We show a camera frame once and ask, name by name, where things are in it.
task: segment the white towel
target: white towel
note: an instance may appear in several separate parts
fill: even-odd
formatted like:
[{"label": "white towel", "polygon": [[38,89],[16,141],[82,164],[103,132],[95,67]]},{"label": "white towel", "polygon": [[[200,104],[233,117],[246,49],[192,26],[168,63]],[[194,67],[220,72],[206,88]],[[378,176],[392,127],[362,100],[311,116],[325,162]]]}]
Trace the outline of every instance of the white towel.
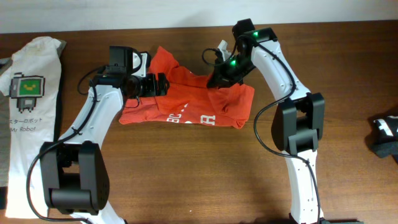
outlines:
[{"label": "white towel", "polygon": [[[35,38],[12,55],[12,65],[0,76],[0,91],[10,96],[9,218],[37,218],[27,203],[26,176],[43,142],[54,138],[61,44],[51,37]],[[32,173],[30,192],[36,210],[47,216],[40,162]]]}]

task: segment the folded shirt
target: folded shirt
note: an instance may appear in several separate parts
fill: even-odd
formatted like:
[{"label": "folded shirt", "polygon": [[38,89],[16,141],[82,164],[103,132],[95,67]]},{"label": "folded shirt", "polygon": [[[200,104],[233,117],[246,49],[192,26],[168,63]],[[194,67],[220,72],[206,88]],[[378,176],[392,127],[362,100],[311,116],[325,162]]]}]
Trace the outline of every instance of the folded shirt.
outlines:
[{"label": "folded shirt", "polygon": [[128,100],[121,124],[168,121],[240,129],[249,119],[253,87],[235,84],[231,88],[207,89],[208,76],[194,75],[162,47],[151,61],[149,73],[166,75],[170,82],[167,95],[140,98],[139,105],[137,100]]}]

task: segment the brown tabletop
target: brown tabletop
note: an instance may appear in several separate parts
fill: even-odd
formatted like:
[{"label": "brown tabletop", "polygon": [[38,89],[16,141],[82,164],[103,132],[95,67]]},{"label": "brown tabletop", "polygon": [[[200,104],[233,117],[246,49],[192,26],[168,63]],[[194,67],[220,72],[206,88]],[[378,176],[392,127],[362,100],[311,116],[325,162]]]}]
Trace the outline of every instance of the brown tabletop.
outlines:
[{"label": "brown tabletop", "polygon": [[[298,78],[326,99],[317,178],[327,219],[398,223],[398,164],[366,146],[369,118],[398,107],[398,21],[271,25]],[[109,45],[152,55],[163,46],[193,73],[212,72],[203,49],[231,27],[101,30],[0,35],[0,58],[38,36],[67,41],[62,54],[62,132],[86,98],[76,91],[82,75],[109,60]],[[290,186],[285,160],[263,149],[253,133],[256,113],[273,100],[258,70],[245,83],[255,88],[243,129],[114,119],[102,147],[111,181],[109,201],[129,223],[239,223],[287,218]],[[259,121],[273,145],[274,108]],[[60,217],[52,210],[51,216]],[[45,223],[4,218],[0,223]]]}]

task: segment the red cloth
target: red cloth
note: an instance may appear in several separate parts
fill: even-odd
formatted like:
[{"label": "red cloth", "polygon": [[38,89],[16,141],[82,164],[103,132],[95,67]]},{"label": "red cloth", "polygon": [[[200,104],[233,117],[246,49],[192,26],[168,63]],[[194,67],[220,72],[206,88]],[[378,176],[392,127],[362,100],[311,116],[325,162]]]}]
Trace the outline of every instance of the red cloth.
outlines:
[{"label": "red cloth", "polygon": [[[166,96],[140,98],[137,108],[125,108],[121,124],[169,121],[242,128],[249,119],[254,88],[235,84],[231,88],[207,89],[208,76],[194,75],[180,66],[162,47],[151,61],[149,72],[165,73],[170,82]],[[128,100],[126,107],[137,106]]]}]

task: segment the green robot illustration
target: green robot illustration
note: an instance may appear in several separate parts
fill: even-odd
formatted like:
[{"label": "green robot illustration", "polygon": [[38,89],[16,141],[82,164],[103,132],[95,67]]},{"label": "green robot illustration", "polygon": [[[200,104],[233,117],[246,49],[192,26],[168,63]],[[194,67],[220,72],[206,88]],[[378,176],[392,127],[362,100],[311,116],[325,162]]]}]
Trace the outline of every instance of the green robot illustration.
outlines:
[{"label": "green robot illustration", "polygon": [[17,72],[11,80],[10,97],[17,99],[17,108],[23,113],[25,109],[29,112],[36,106],[38,98],[44,96],[45,78],[38,75],[25,76],[22,72]]}]

